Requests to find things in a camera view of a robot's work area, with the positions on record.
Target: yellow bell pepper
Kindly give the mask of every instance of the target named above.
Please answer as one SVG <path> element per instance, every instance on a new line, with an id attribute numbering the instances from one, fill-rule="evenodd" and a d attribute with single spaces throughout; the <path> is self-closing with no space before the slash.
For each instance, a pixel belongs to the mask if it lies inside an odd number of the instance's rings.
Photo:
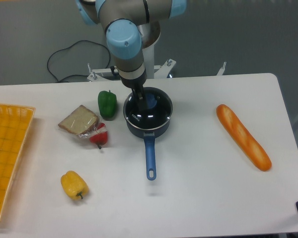
<path id="1" fill-rule="evenodd" d="M 74 171 L 68 171 L 61 177 L 64 192 L 73 200 L 83 199 L 89 189 L 86 182 Z"/>

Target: red bell pepper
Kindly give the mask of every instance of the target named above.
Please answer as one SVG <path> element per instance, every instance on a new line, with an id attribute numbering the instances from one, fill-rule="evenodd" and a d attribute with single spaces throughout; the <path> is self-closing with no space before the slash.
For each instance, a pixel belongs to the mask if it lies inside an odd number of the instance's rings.
<path id="1" fill-rule="evenodd" d="M 101 145 L 104 145 L 108 141 L 108 132 L 106 125 L 104 123 L 99 124 L 96 130 L 96 135 L 89 138 L 91 143 L 95 143 L 99 149 L 101 149 Z"/>

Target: pepper stem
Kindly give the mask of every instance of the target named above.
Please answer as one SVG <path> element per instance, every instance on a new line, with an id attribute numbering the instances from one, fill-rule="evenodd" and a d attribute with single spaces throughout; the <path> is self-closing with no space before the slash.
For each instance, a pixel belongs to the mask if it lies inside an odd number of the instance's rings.
<path id="1" fill-rule="evenodd" d="M 80 191 L 78 194 L 76 194 L 76 197 L 80 196 L 81 199 L 83 199 L 83 196 L 81 195 L 82 191 Z"/>

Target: white table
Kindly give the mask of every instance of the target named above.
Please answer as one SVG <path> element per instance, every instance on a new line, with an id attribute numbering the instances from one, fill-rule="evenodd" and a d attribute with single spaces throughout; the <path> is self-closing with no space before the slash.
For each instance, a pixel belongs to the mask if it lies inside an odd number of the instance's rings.
<path id="1" fill-rule="evenodd" d="M 146 178 L 143 140 L 126 126 L 121 82 L 0 86 L 0 102 L 36 107 L 0 238 L 206 237 L 298 232 L 298 150 L 272 74 L 147 80 L 173 101 L 156 139 L 157 179 Z M 80 104 L 98 111 L 101 90 L 117 94 L 110 141 L 102 150 L 60 131 Z M 227 104 L 270 156 L 261 172 L 216 116 Z M 80 174 L 89 196 L 71 201 L 60 178 Z"/>

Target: bread loaf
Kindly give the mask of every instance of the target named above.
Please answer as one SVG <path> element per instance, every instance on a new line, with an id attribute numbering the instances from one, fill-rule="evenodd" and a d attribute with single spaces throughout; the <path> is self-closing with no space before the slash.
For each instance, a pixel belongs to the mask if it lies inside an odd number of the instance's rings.
<path id="1" fill-rule="evenodd" d="M 269 170 L 272 162 L 268 155 L 241 123 L 236 114 L 228 106 L 221 104 L 217 107 L 217 116 L 221 124 L 251 162 L 262 171 Z"/>
<path id="2" fill-rule="evenodd" d="M 94 112 L 80 105 L 59 123 L 59 127 L 71 134 L 83 135 L 97 127 L 100 119 Z"/>

